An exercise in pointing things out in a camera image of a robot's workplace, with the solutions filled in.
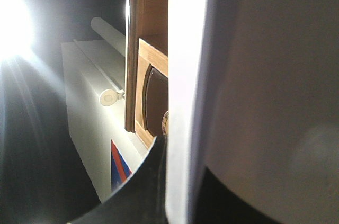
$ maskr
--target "white panel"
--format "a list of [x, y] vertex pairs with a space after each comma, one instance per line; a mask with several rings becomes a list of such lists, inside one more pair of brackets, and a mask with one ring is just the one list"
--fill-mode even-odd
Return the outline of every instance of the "white panel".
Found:
[[[98, 44], [79, 43], [84, 47]], [[103, 54], [103, 50], [98, 47], [97, 52], [105, 58], [107, 53]], [[69, 134], [103, 202], [111, 194], [111, 139], [132, 172], [141, 164], [147, 149], [135, 134], [123, 127], [125, 100], [102, 106], [100, 93], [110, 88], [110, 83], [74, 43], [63, 43], [62, 51]], [[115, 69], [117, 75], [124, 71], [124, 67]]]
[[168, 1], [169, 140], [166, 213], [170, 223], [192, 220], [204, 163], [193, 135], [198, 67], [207, 0]]

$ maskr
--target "lens flare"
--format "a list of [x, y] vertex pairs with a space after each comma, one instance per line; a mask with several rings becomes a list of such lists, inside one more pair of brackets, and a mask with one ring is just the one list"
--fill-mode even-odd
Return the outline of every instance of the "lens flare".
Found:
[[23, 0], [0, 0], [0, 62], [24, 55], [33, 40], [30, 13]]

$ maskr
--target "wooden furniture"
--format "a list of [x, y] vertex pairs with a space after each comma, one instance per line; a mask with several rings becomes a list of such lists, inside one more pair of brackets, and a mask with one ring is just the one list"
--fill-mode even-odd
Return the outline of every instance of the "wooden furniture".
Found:
[[[153, 107], [148, 107], [150, 112], [146, 112], [147, 98], [145, 96], [149, 79], [161, 78], [160, 74], [168, 77], [168, 0], [128, 0], [128, 4], [125, 129], [135, 132], [144, 144], [150, 147], [156, 135], [147, 125], [147, 113], [149, 113], [148, 118], [151, 118], [160, 112], [157, 109], [163, 105], [155, 104]], [[157, 93], [156, 85], [159, 84], [154, 85], [154, 89], [151, 85], [149, 88], [153, 89], [152, 93], [158, 94], [159, 98], [166, 95], [166, 98], [163, 98], [166, 100], [167, 91], [159, 89]]]

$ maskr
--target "dark wall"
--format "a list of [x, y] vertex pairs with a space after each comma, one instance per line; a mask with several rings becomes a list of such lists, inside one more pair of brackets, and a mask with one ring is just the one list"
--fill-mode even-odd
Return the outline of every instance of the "dark wall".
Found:
[[65, 223], [99, 199], [68, 135], [60, 43], [99, 39], [94, 16], [125, 32], [125, 0], [25, 1], [41, 64], [0, 66], [0, 223]]

